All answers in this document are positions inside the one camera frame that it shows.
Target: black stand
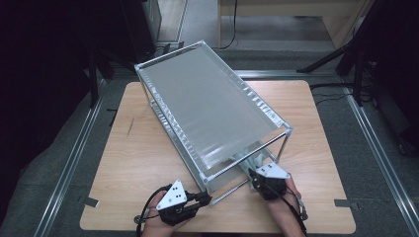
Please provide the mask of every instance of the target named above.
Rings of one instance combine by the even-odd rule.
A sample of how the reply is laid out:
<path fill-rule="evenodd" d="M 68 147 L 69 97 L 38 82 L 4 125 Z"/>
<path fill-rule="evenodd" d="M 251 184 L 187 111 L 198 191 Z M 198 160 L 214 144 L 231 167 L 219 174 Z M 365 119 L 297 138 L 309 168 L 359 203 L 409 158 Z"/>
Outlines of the black stand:
<path fill-rule="evenodd" d="M 366 34 L 371 29 L 373 20 L 375 19 L 377 12 L 382 5 L 382 2 L 382 0 L 376 0 L 374 2 L 372 8 L 370 9 L 370 12 L 364 18 L 364 21 L 358 29 L 357 33 L 348 43 L 333 51 L 332 53 L 328 54 L 327 56 L 321 58 L 320 60 L 314 62 L 313 64 L 305 68 L 298 69 L 296 72 L 312 72 L 315 69 L 321 67 L 322 65 L 330 62 L 331 60 L 343 55 L 338 66 L 335 68 L 336 73 L 339 76 L 346 76 L 348 75 L 352 67 L 354 65 L 356 66 L 353 94 L 355 101 L 358 103 L 359 106 L 361 106 L 361 89 L 365 63 Z"/>

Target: metal rail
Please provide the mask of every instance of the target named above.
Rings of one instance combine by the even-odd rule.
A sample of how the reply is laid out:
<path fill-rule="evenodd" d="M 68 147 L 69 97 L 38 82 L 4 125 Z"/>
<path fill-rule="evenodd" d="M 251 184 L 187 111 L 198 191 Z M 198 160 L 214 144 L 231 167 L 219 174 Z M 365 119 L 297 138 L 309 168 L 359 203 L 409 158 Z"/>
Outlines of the metal rail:
<path fill-rule="evenodd" d="M 345 88 L 344 90 L 345 93 L 350 93 L 349 89 Z M 361 126 L 361 129 L 364 132 L 364 136 L 373 151 L 374 157 L 376 158 L 377 164 L 387 182 L 394 200 L 400 208 L 401 215 L 403 216 L 407 227 L 409 228 L 412 236 L 419 236 L 419 217 L 412 199 L 404 189 L 404 186 L 394 171 L 390 160 L 385 154 L 364 108 L 359 107 L 353 97 L 348 97 L 348 101 L 358 123 Z"/>
<path fill-rule="evenodd" d="M 297 73 L 295 70 L 235 70 L 243 80 L 278 80 L 284 77 L 336 77 L 334 70 L 316 70 L 310 73 Z"/>
<path fill-rule="evenodd" d="M 103 92 L 101 94 L 104 94 L 106 92 L 107 86 L 107 82 L 104 79 L 102 79 L 99 88 L 100 92 Z M 96 120 L 102 102 L 103 95 L 99 97 L 99 100 L 97 101 L 95 107 L 90 109 L 89 114 L 87 115 L 83 123 L 83 127 L 81 128 L 81 131 L 78 134 L 78 137 L 64 166 L 64 169 L 61 172 L 61 176 L 59 177 L 59 180 L 55 185 L 54 191 L 49 197 L 45 211 L 42 215 L 42 219 L 34 234 L 35 237 L 48 236 L 49 234 L 53 221 L 55 220 L 56 215 L 58 214 L 59 208 L 68 190 L 68 186 L 73 178 L 73 174 L 80 159 L 80 155 L 84 149 L 86 140 Z"/>

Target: metal rod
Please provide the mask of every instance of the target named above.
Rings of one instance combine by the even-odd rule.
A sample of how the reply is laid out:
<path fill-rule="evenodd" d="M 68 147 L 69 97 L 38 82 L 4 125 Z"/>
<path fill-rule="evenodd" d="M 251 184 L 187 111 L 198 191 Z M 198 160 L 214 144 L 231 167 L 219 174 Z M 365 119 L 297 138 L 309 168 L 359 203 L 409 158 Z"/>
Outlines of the metal rod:
<path fill-rule="evenodd" d="M 277 80 L 285 77 L 335 77 L 336 72 L 334 70 L 316 70 L 311 73 L 298 73 L 295 70 L 235 70 L 234 71 L 239 77 L 244 79 L 263 79 L 263 80 Z"/>
<path fill-rule="evenodd" d="M 244 186 L 247 182 L 249 182 L 249 180 L 244 180 L 242 182 L 240 182 L 240 184 L 234 186 L 233 188 L 231 188 L 229 191 L 225 192 L 224 194 L 222 194 L 221 196 L 215 198 L 210 204 L 211 205 L 215 205 L 217 204 L 219 201 L 221 201 L 222 199 L 226 198 L 227 196 L 231 195 L 234 191 L 238 190 L 240 187 Z"/>
<path fill-rule="evenodd" d="M 144 80 L 142 80 L 139 74 L 138 74 L 138 78 L 139 78 L 139 82 L 141 83 L 142 90 L 144 91 L 145 97 L 147 98 L 148 104 L 150 105 L 150 107 L 153 107 L 152 103 L 155 101 L 154 97 L 153 97 L 153 100 L 150 99 L 150 97 L 148 96 L 147 89 L 145 88 L 145 85 L 144 85 L 145 84 Z"/>
<path fill-rule="evenodd" d="M 288 139 L 289 139 L 289 138 L 290 138 L 290 136 L 289 136 L 289 135 L 286 135 L 286 138 L 284 138 L 283 145 L 281 146 L 281 149 L 280 149 L 280 151 L 278 152 L 278 156 L 277 156 L 277 158 L 275 159 L 275 163 L 276 163 L 276 164 L 278 164 L 278 163 L 280 162 L 280 157 L 281 157 L 281 155 L 283 154 L 284 149 L 286 148 L 286 144 L 287 144 L 287 141 L 288 141 Z"/>
<path fill-rule="evenodd" d="M 285 136 L 286 133 L 282 132 L 281 134 L 279 134 L 278 136 L 272 138 L 271 140 L 269 140 L 268 142 L 266 142 L 265 144 L 263 144 L 262 146 L 256 148 L 255 150 L 253 150 L 252 152 L 250 152 L 249 154 L 243 156 L 242 158 L 234 161 L 233 163 L 231 163 L 229 166 L 225 167 L 224 169 L 218 171 L 217 173 L 211 175 L 208 177 L 208 179 L 206 181 L 204 181 L 205 183 L 207 183 L 208 181 L 211 181 L 213 179 L 215 179 L 216 177 L 224 174 L 225 172 L 227 172 L 229 169 L 231 169 L 232 167 L 234 167 L 235 165 L 237 165 L 238 163 L 244 161 L 245 159 L 249 158 L 250 156 L 254 155 L 256 152 L 264 149 L 265 147 L 269 146 L 270 144 L 274 143 L 275 141 L 277 141 L 278 139 L 280 139 L 281 137 Z"/>

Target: gray carpet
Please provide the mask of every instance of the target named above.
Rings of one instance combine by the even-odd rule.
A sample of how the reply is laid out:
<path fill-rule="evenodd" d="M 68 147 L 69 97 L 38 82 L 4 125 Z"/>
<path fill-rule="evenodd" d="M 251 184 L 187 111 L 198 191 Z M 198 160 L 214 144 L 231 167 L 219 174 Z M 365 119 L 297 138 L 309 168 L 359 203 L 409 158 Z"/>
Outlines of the gray carpet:
<path fill-rule="evenodd" d="M 326 53 L 227 50 L 219 51 L 218 54 L 235 70 L 283 70 L 308 65 Z M 322 68 L 334 68 L 336 63 L 337 60 Z M 103 105 L 49 236 L 134 236 L 134 230 L 132 232 L 84 231 L 79 227 L 83 211 L 83 204 L 79 198 L 89 194 L 111 130 L 110 123 L 115 115 L 115 112 L 108 109 L 117 109 L 126 84 L 137 80 L 134 74 L 122 68 L 118 67 L 116 71 L 115 79 L 108 82 L 108 91 L 103 95 Z M 337 77 L 303 79 L 309 84 L 340 82 Z M 343 90 L 318 88 L 313 94 L 315 101 L 319 102 L 339 98 Z M 47 200 L 87 116 L 89 99 L 87 96 L 80 103 L 54 143 L 34 159 L 23 173 L 10 202 L 8 215 L 0 229 L 0 236 L 34 235 Z M 378 136 L 384 141 L 391 160 L 399 169 L 398 173 L 403 178 L 406 189 L 418 197 L 418 189 L 413 185 L 418 180 L 418 159 L 401 157 L 394 148 L 396 144 L 385 126 L 385 121 L 374 107 L 371 105 L 366 107 L 375 123 Z M 359 206 L 359 209 L 353 209 L 357 230 L 350 236 L 411 236 L 346 98 L 323 101 L 317 105 L 317 108 L 347 197 L 350 202 L 355 202 Z"/>

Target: white plastic mount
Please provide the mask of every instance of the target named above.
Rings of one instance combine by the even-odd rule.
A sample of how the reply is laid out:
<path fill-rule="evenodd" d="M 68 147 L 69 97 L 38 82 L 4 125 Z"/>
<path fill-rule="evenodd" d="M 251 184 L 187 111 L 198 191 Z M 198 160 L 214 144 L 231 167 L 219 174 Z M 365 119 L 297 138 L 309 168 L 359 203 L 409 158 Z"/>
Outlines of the white plastic mount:
<path fill-rule="evenodd" d="M 256 169 L 256 173 L 266 178 L 289 179 L 291 176 L 274 161 Z"/>
<path fill-rule="evenodd" d="M 157 210 L 162 210 L 183 202 L 186 202 L 188 199 L 185 194 L 185 190 L 182 186 L 180 180 L 175 181 L 167 194 L 163 199 L 157 204 Z"/>

